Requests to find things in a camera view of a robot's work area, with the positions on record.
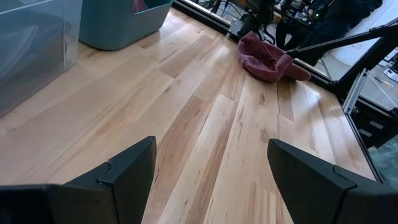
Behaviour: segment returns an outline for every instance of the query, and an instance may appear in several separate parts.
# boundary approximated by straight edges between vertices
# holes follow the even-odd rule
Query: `teal plastic bin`
[[[79,40],[102,50],[117,50],[162,27],[172,0],[144,0],[147,10],[133,12],[132,0],[83,0]]]

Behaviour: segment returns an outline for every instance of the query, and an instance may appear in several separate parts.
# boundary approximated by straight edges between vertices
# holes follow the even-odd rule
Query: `wire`
[[[215,2],[215,1],[218,1],[218,0],[207,0],[207,1],[199,2],[198,4],[200,5],[200,4],[203,4],[203,3]],[[234,8],[235,11],[242,17],[242,14],[236,9],[236,7],[235,7],[234,5],[231,4],[231,2],[229,2],[229,1],[220,1],[220,2],[228,3],[228,4],[229,4],[232,8]]]

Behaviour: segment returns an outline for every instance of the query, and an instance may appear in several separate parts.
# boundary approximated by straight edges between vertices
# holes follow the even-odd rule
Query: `black cable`
[[[204,1],[204,2],[199,2],[198,5],[203,4],[203,3],[207,3],[207,2],[215,2],[215,1],[217,1],[217,0],[208,0],[208,1]],[[242,17],[242,14],[236,9],[235,6],[233,6],[233,5],[231,4],[231,2],[228,1],[228,4],[229,4],[230,6],[232,6],[232,8],[234,8],[235,11]]]
[[[264,32],[264,35],[267,35],[269,38],[271,38],[271,41],[267,39],[265,40],[268,41],[270,44],[275,45],[276,43],[275,37],[267,31],[267,27],[265,27],[262,31]]]
[[[256,34],[257,34],[257,36],[259,37],[259,39],[260,39],[261,41],[263,41],[263,39],[262,39],[262,36],[261,36],[261,34],[260,34],[260,31],[259,31],[259,30],[255,30],[255,31],[254,31],[254,33],[256,33]]]

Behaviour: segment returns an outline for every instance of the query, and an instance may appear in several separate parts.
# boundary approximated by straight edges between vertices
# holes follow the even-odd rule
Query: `maroon cloth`
[[[252,75],[277,82],[283,76],[307,81],[311,78],[306,70],[293,64],[293,59],[280,48],[261,41],[254,32],[246,34],[238,43],[242,66]]]
[[[144,0],[132,0],[132,11],[134,13],[142,12],[148,9]]]

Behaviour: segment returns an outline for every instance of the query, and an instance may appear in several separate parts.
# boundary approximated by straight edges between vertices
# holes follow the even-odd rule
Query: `black equipment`
[[[247,0],[246,5],[250,10],[243,21],[233,22],[228,32],[229,38],[238,42],[243,36],[253,31],[262,39],[259,29],[263,24],[267,26],[272,22],[274,4],[275,0]],[[264,32],[272,39],[272,44],[275,44],[275,38],[265,29]]]
[[[293,0],[285,0],[280,8],[283,12],[286,12],[286,14],[294,16],[296,13],[302,12],[303,9],[309,4],[309,0],[302,0],[299,4],[294,4]]]
[[[64,185],[0,187],[0,223],[141,223],[155,171],[146,137]]]
[[[398,191],[330,164],[278,139],[267,152],[295,224],[398,223]]]

